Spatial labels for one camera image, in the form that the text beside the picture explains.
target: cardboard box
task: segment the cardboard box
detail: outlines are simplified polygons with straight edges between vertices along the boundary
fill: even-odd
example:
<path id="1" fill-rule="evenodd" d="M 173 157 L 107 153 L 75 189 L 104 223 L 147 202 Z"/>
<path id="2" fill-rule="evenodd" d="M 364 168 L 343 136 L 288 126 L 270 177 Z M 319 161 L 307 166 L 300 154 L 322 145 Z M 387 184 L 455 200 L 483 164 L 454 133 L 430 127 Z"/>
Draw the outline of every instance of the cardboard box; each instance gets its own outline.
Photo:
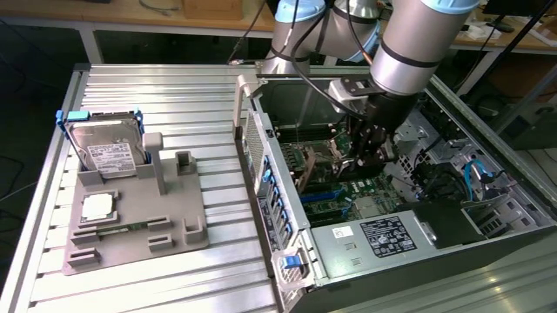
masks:
<path id="1" fill-rule="evenodd" d="M 242 20 L 242 1 L 183 0 L 183 13 L 187 18 L 196 20 Z"/>

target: white label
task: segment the white label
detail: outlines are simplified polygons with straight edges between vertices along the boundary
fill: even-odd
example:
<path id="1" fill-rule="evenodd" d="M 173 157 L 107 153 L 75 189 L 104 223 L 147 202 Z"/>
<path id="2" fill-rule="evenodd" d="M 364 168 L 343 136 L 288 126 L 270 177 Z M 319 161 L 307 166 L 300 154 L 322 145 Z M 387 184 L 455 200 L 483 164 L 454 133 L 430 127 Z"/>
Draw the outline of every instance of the white label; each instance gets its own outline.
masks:
<path id="1" fill-rule="evenodd" d="M 89 145 L 87 150 L 96 169 L 101 174 L 119 173 L 120 171 L 132 171 L 136 169 L 128 143 Z"/>
<path id="2" fill-rule="evenodd" d="M 335 238 L 342 238 L 347 236 L 352 236 L 354 233 L 351 232 L 350 226 L 339 227 L 332 229 L 332 234 Z"/>

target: sticker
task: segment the sticker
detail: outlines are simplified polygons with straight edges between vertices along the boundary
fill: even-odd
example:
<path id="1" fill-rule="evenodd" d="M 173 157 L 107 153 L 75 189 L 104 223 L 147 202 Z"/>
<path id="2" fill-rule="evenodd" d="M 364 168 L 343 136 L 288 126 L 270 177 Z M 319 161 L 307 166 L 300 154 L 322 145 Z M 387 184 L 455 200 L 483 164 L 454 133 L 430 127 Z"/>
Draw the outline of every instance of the sticker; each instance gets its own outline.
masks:
<path id="1" fill-rule="evenodd" d="M 352 236 L 354 235 L 354 233 L 351 232 L 350 226 L 334 228 L 332 229 L 332 234 L 334 234 L 334 237 L 336 239 L 338 238 L 342 238 L 342 237 L 347 237 L 347 236 Z"/>
<path id="2" fill-rule="evenodd" d="M 101 174 L 133 171 L 136 169 L 136 163 L 133 162 L 128 143 L 89 145 L 87 150 L 96 169 Z"/>
<path id="3" fill-rule="evenodd" d="M 417 249 L 398 216 L 360 223 L 359 226 L 378 258 Z"/>

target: blue cable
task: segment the blue cable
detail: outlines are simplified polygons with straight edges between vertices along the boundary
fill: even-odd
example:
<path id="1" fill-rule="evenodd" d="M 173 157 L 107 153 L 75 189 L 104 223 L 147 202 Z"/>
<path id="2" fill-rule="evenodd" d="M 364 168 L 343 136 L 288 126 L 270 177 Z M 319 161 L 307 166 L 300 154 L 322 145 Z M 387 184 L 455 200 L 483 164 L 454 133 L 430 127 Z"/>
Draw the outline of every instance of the blue cable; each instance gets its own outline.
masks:
<path id="1" fill-rule="evenodd" d="M 470 181 L 470 170 L 473 165 L 478 166 L 478 169 L 482 174 L 486 174 L 489 177 L 493 177 L 493 173 L 486 171 L 486 167 L 483 166 L 483 163 L 479 160 L 471 160 L 469 163 L 466 163 L 466 166 L 463 167 L 463 180 L 466 182 L 466 187 L 469 188 L 469 198 L 470 201 L 473 201 L 473 188 L 471 188 L 471 181 Z"/>

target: wire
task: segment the wire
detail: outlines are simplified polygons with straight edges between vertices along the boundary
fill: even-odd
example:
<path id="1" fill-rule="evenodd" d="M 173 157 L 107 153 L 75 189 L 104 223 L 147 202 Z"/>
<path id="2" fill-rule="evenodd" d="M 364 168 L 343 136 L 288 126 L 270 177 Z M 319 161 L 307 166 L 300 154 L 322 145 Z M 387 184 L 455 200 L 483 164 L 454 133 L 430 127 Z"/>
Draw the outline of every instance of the wire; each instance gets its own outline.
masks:
<path id="1" fill-rule="evenodd" d="M 414 164 L 413 164 L 413 168 L 415 169 L 415 163 L 418 162 L 418 158 L 421 155 L 425 155 L 439 143 L 439 141 L 443 139 L 442 135 L 438 135 L 438 137 L 435 138 L 435 140 L 431 142 L 431 144 L 427 146 L 427 148 L 422 151 L 419 151 L 419 153 L 415 155 L 414 158 Z"/>
<path id="2" fill-rule="evenodd" d="M 475 62 L 474 62 L 473 66 L 471 66 L 471 68 L 470 68 L 470 70 L 469 70 L 469 73 L 466 74 L 466 77 L 461 80 L 461 82 L 459 82 L 458 84 L 455 84 L 455 85 L 454 85 L 454 87 L 453 87 L 453 90 L 454 90 L 454 91 L 455 91 L 458 88 L 461 88 L 461 86 L 463 85 L 465 81 L 466 81 L 466 80 L 467 80 L 467 78 L 470 77 L 473 70 L 475 69 L 475 67 L 477 67 L 477 66 L 478 66 L 478 64 L 479 64 L 479 61 L 481 61 L 481 56 L 482 56 L 481 52 L 483 51 L 483 48 L 486 47 L 486 44 L 487 44 L 487 42 L 489 42 L 489 39 L 490 39 L 490 37 L 493 36 L 493 32 L 495 31 L 495 27 L 497 27 L 497 25 L 498 25 L 498 22 L 499 22 L 498 20 L 495 20 L 495 21 L 494 21 L 494 24 L 493 24 L 493 29 L 490 30 L 490 33 L 489 33 L 487 39 L 486 39 L 486 41 L 483 42 L 483 44 L 481 45 L 481 48 L 479 48 L 479 51 L 478 51 L 478 57 L 475 58 Z"/>
<path id="3" fill-rule="evenodd" d="M 302 45 L 302 42 L 306 40 L 306 38 L 310 35 L 311 31 L 314 30 L 315 26 L 319 24 L 320 20 L 324 17 L 324 14 L 326 14 L 326 10 L 323 11 L 323 14 L 315 19 L 315 21 L 311 24 L 311 26 L 307 28 L 304 34 L 298 39 L 296 44 L 294 44 L 294 48 L 292 48 L 291 55 L 296 55 L 296 51 L 298 51 L 299 46 Z M 339 101 L 336 101 L 335 98 L 332 98 L 330 96 L 328 93 L 326 93 L 323 90 L 320 90 L 320 88 L 318 87 L 318 85 L 308 79 L 307 75 L 299 69 L 299 65 L 298 65 L 296 59 L 294 59 L 292 67 L 294 67 L 294 70 L 296 71 L 300 79 L 310 85 L 311 88 L 315 89 L 315 91 L 318 92 L 318 94 L 320 94 L 336 108 L 339 108 L 340 110 L 343 110 L 348 115 L 351 115 L 356 119 L 360 119 L 360 120 L 364 120 L 366 119 L 366 116 L 364 115 L 359 114 L 352 109 L 350 109 L 348 107 L 346 107 Z"/>
<path id="4" fill-rule="evenodd" d="M 363 49 L 362 43 L 359 42 L 359 39 L 358 39 L 358 35 L 355 34 L 355 31 L 354 31 L 354 25 L 351 25 L 350 0 L 346 0 L 346 16 L 347 16 L 346 20 L 348 21 L 348 29 L 350 29 L 351 38 L 354 39 L 354 42 L 358 45 L 359 52 L 362 53 L 362 56 L 366 59 L 367 64 L 371 65 L 374 60 L 371 59 L 371 56 L 367 54 L 366 49 Z"/>
<path id="5" fill-rule="evenodd" d="M 553 157 L 553 155 L 549 154 L 547 150 L 543 149 L 543 153 L 547 155 L 547 157 L 557 162 L 555 158 Z"/>
<path id="6" fill-rule="evenodd" d="M 557 91 L 551 91 L 550 93 L 542 93 L 541 95 L 538 95 L 538 97 L 546 97 L 546 96 L 553 96 L 557 95 Z M 523 97 L 517 96 L 517 97 L 507 97 L 501 95 L 501 97 L 507 98 L 507 99 L 522 99 Z"/>
<path id="7" fill-rule="evenodd" d="M 284 50 L 286 50 L 286 47 L 288 46 L 290 36 L 291 36 L 291 34 L 294 32 L 294 26 L 296 25 L 298 5 L 299 5 L 299 0 L 296 0 L 296 3 L 294 4 L 292 22 L 290 24 L 288 34 L 286 34 L 284 44 L 282 46 L 280 51 L 276 54 L 282 54 L 284 52 Z M 276 54 L 274 54 L 270 57 L 266 57 L 264 59 L 244 59 L 244 60 L 239 60 L 240 61 L 239 64 L 270 61 L 270 60 L 272 60 L 276 57 Z"/>
<path id="8" fill-rule="evenodd" d="M 2 198 L 2 197 L 5 197 L 5 196 L 9 194 L 9 192 L 13 190 L 13 186 L 14 186 L 14 184 L 16 184 L 16 182 L 17 182 L 17 178 L 18 178 L 18 176 L 20 176 L 21 172 L 24 171 L 25 164 L 24 164 L 20 160 L 16 160 L 14 158 L 10 158 L 9 156 L 0 155 L 0 158 L 4 158 L 4 159 L 6 159 L 6 160 L 12 161 L 13 163 L 17 163 L 17 165 L 18 165 L 18 169 L 17 169 L 16 175 L 13 176 L 13 179 L 10 180 L 10 184 L 9 184 L 8 190 L 6 190 L 6 191 L 4 192 L 4 194 L 0 196 L 0 198 Z"/>
<path id="9" fill-rule="evenodd" d="M 228 60 L 227 60 L 226 64 L 228 64 L 228 63 L 232 61 L 234 55 L 236 54 L 236 52 L 238 52 L 238 51 L 240 50 L 240 48 L 242 48 L 242 43 L 243 43 L 243 41 L 246 40 L 247 35 L 250 34 L 250 32 L 251 32 L 251 30 L 252 30 L 252 28 L 254 28 L 254 26 L 255 26 L 255 22 L 256 22 L 256 20 L 258 20 L 258 18 L 259 18 L 260 12 L 263 11 L 264 4 L 266 4 L 266 3 L 267 3 L 267 1 L 266 1 L 266 0 L 260 0 L 260 5 L 259 5 L 258 12 L 255 13 L 254 20 L 251 21 L 251 24 L 250 24 L 250 26 L 247 27 L 247 30 L 246 30 L 246 32 L 243 33 L 242 37 L 240 37 L 240 38 L 238 38 L 236 44 L 234 45 L 232 53 L 231 53 L 231 54 L 230 54 L 230 56 L 228 56 Z"/>
<path id="10" fill-rule="evenodd" d="M 43 81 L 40 81 L 40 80 L 37 80 L 35 78 L 27 77 L 25 72 L 23 70 L 17 69 L 8 62 L 6 58 L 4 57 L 4 55 L 1 53 L 0 53 L 0 60 L 5 63 L 5 65 L 8 66 L 8 68 L 23 77 L 23 80 L 18 83 L 18 86 L 17 86 L 16 90 L 13 90 L 13 93 L 16 93 L 16 92 L 18 92 L 21 90 L 21 88 L 24 87 L 27 81 L 31 81 L 33 83 L 37 83 L 39 85 L 43 85 L 44 87 L 49 87 L 49 88 L 53 88 L 53 89 L 57 89 L 57 90 L 65 90 L 64 88 L 61 88 L 59 86 L 51 85 L 49 83 L 45 83 L 45 82 L 43 82 Z"/>
<path id="11" fill-rule="evenodd" d="M 465 180 L 466 186 L 469 188 L 469 198 L 470 198 L 470 201 L 473 201 L 473 188 L 471 188 L 470 170 L 471 170 L 471 166 L 474 164 L 478 166 L 478 169 L 481 171 L 481 174 L 486 174 L 489 177 L 493 177 L 493 173 L 489 173 L 486 171 L 486 167 L 483 166 L 483 163 L 479 160 L 473 159 L 470 162 L 466 163 L 466 165 L 463 166 L 463 180 Z"/>
<path id="12" fill-rule="evenodd" d="M 180 8 L 179 7 L 169 7 L 169 8 L 159 8 L 159 7 L 152 7 L 151 5 L 148 5 L 145 3 L 144 0 L 139 0 L 139 4 L 147 9 L 147 10 L 152 10 L 159 12 L 160 14 L 163 14 L 164 16 L 169 16 L 169 12 L 168 11 L 177 11 Z"/>
<path id="13" fill-rule="evenodd" d="M 527 154 L 530 155 L 533 161 L 535 162 L 535 164 L 539 166 L 539 170 L 543 172 L 543 174 L 547 176 L 550 182 L 557 185 L 557 182 L 553 180 L 553 177 L 549 175 L 547 171 L 543 169 L 543 167 L 541 166 L 541 163 L 538 162 L 538 160 L 535 159 L 535 157 L 533 156 L 530 151 L 526 151 Z"/>
<path id="14" fill-rule="evenodd" d="M 20 191 L 25 190 L 28 187 L 33 186 L 37 183 L 37 181 L 35 183 L 28 184 L 27 186 L 21 187 L 20 189 L 17 189 L 16 191 L 13 191 L 8 196 L 4 196 L 2 198 L 0 198 L 0 202 L 2 202 L 5 199 L 8 199 L 9 197 L 12 197 L 14 194 L 17 194 Z"/>
<path id="15" fill-rule="evenodd" d="M 13 32 L 13 34 L 16 34 L 17 35 L 17 37 L 18 38 L 21 38 L 21 40 L 24 41 L 24 42 L 27 42 L 27 44 L 48 59 L 48 60 L 51 60 L 52 61 L 52 63 L 53 64 L 56 64 L 60 68 L 63 68 L 64 70 L 68 70 L 68 71 L 73 71 L 71 68 L 68 68 L 67 66 L 64 66 L 63 64 L 60 64 L 53 58 L 52 58 L 52 56 L 47 53 L 47 52 L 44 52 L 44 50 L 41 49 L 41 48 L 39 48 L 20 33 L 18 33 L 18 31 L 2 20 L 2 19 L 0 19 L 0 23 L 2 23 L 8 28 L 9 28 L 9 30 Z"/>
<path id="16" fill-rule="evenodd" d="M 405 182 L 405 180 L 403 180 L 402 178 L 398 178 L 395 175 L 390 174 L 388 176 L 391 176 L 391 177 L 393 177 L 397 181 L 399 181 L 401 183 L 403 183 L 403 184 L 409 185 L 410 187 L 414 187 L 414 188 L 419 188 L 419 189 L 421 189 L 421 186 L 418 186 L 418 185 L 413 185 L 413 184 L 410 184 L 410 183 Z"/>

